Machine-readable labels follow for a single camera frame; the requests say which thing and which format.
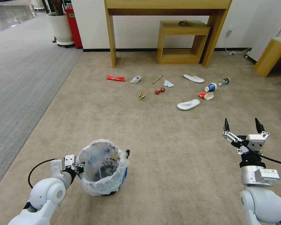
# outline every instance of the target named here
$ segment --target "wooden stool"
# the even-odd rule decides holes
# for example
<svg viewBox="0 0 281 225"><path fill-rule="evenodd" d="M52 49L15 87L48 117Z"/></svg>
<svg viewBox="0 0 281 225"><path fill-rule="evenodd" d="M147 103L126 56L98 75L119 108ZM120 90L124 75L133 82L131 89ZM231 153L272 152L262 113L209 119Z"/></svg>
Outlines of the wooden stool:
<svg viewBox="0 0 281 225"><path fill-rule="evenodd" d="M281 59L281 37L275 37L271 39L262 53L254 66L254 71L261 76L267 77L279 59Z"/></svg>
<svg viewBox="0 0 281 225"><path fill-rule="evenodd" d="M199 64L210 27L201 21L189 21L180 26L179 21L160 21L157 46L159 64ZM165 35L195 35L191 49L163 49Z"/></svg>

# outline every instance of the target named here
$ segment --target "white flower pot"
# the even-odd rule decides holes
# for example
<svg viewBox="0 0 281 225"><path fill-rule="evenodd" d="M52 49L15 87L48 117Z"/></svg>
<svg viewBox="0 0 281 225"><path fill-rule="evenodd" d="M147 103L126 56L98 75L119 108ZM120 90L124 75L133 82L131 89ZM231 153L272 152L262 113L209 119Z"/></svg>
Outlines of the white flower pot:
<svg viewBox="0 0 281 225"><path fill-rule="evenodd" d="M71 45L74 44L72 32L67 19L67 15L56 16L56 13L48 13L53 34L57 39L57 44L59 45Z"/></svg>
<svg viewBox="0 0 281 225"><path fill-rule="evenodd" d="M34 9L45 9L42 0L31 0Z"/></svg>

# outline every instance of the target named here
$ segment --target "red box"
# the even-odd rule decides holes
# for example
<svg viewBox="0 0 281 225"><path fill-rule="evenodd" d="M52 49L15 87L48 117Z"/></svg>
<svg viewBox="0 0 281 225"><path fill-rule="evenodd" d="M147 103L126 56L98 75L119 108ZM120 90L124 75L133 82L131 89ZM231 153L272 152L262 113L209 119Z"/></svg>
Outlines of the red box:
<svg viewBox="0 0 281 225"><path fill-rule="evenodd" d="M70 29L72 31L75 47L76 47L76 49L82 48L82 42L81 42L73 7L66 8L65 12L67 13L67 17L68 17Z"/></svg>

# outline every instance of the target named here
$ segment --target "black cable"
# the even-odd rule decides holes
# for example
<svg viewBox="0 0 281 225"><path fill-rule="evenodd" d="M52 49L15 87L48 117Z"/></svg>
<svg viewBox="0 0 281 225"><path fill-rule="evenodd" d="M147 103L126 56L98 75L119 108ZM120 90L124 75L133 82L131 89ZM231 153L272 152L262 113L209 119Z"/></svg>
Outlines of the black cable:
<svg viewBox="0 0 281 225"><path fill-rule="evenodd" d="M279 163L279 164L281 164L281 162L280 162L280 161L278 161L278 160L275 160L275 159L272 159L272 158L269 158L269 157L266 157L266 156L260 155L260 154L258 154L257 152L255 152L255 151L253 151L253 150L249 149L249 147L248 147L248 146L245 146L245 147L246 147L248 150L250 150L251 152L254 152L255 154L259 155L261 158L264 158L264 159L267 159L267 160L269 160L269 161L272 161L272 162L275 162L275 163Z"/></svg>
<svg viewBox="0 0 281 225"><path fill-rule="evenodd" d="M37 165L36 165L35 167L33 167L33 169L30 171L30 173L29 173L29 175L28 175L28 184L29 184L29 186L31 187L31 189L33 188L32 184L31 184L31 182L30 182L30 176L31 176L32 172L33 172L38 166L42 165L43 163L52 161L52 160L55 160L55 159L48 159L48 160L45 160L45 161L43 161L43 162L37 164Z"/></svg>
<svg viewBox="0 0 281 225"><path fill-rule="evenodd" d="M278 161L278 160L275 160L275 159L272 159L272 158L269 158L269 157L260 155L260 154L258 154L257 152L253 151L252 149L250 149L248 146L245 146L245 147L246 147L249 151L254 152L255 154L259 155L261 158L264 158L264 159L267 159L267 160L269 160L269 161L272 161L272 162L281 164L281 162Z"/></svg>

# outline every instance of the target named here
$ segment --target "trash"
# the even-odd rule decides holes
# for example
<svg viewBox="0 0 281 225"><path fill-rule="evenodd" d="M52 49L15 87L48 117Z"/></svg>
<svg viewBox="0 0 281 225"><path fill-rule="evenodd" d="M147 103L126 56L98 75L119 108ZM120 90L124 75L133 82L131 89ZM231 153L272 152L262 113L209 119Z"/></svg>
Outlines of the trash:
<svg viewBox="0 0 281 225"><path fill-rule="evenodd" d="M216 90L218 87L216 85L216 83L211 83L210 85L208 85L207 87L204 88L204 91L208 92L208 91L214 91Z"/></svg>
<svg viewBox="0 0 281 225"><path fill-rule="evenodd" d="M213 97L214 97L213 92L202 92L202 93L199 93L197 95L199 97L201 97L202 99L205 99L205 100L210 100L210 99L213 99Z"/></svg>
<svg viewBox="0 0 281 225"><path fill-rule="evenodd" d="M162 74L160 77L158 77L158 78L153 82L153 84L155 84L155 82L158 81L161 77L163 77L163 74Z"/></svg>
<svg viewBox="0 0 281 225"><path fill-rule="evenodd" d="M205 80L200 78L200 77L197 77L197 76L189 76L187 74L184 74L183 77L185 77L186 79L190 80L190 81L193 81L193 82L196 82L196 83L203 83Z"/></svg>
<svg viewBox="0 0 281 225"><path fill-rule="evenodd" d="M218 83L218 86L229 84L230 78L224 78L221 83Z"/></svg>
<svg viewBox="0 0 281 225"><path fill-rule="evenodd" d="M191 108L196 107L199 104L200 104L200 100L193 99L188 102L182 102L182 103L177 104L177 108L181 109L181 110L189 110Z"/></svg>
<svg viewBox="0 0 281 225"><path fill-rule="evenodd" d="M107 76L107 80L115 80L115 81L125 81L125 77L112 77L112 76Z"/></svg>
<svg viewBox="0 0 281 225"><path fill-rule="evenodd" d="M188 25L190 25L190 26L194 25L194 23L189 22L189 21L187 21L187 20L181 20L178 24L179 24L180 26L182 26L182 27L186 27L186 26L188 26Z"/></svg>
<svg viewBox="0 0 281 225"><path fill-rule="evenodd" d="M130 151L121 151L109 140L96 140L82 149L78 163L85 163L80 174L82 189L92 196L119 190L127 176Z"/></svg>
<svg viewBox="0 0 281 225"><path fill-rule="evenodd" d="M167 86L167 87L171 88L174 86L174 84L172 84L170 81L165 80L163 86Z"/></svg>
<svg viewBox="0 0 281 225"><path fill-rule="evenodd" d="M142 78L141 76L136 76L130 81L130 83L138 83L141 80L141 78Z"/></svg>
<svg viewBox="0 0 281 225"><path fill-rule="evenodd" d="M141 91L140 92L140 95L139 95L139 98L140 98L140 100L142 100L144 97L146 97L144 94L143 94L143 92Z"/></svg>
<svg viewBox="0 0 281 225"><path fill-rule="evenodd" d="M159 94L160 92L164 92L164 91L165 91L165 88L162 87L159 90L155 90L154 93Z"/></svg>

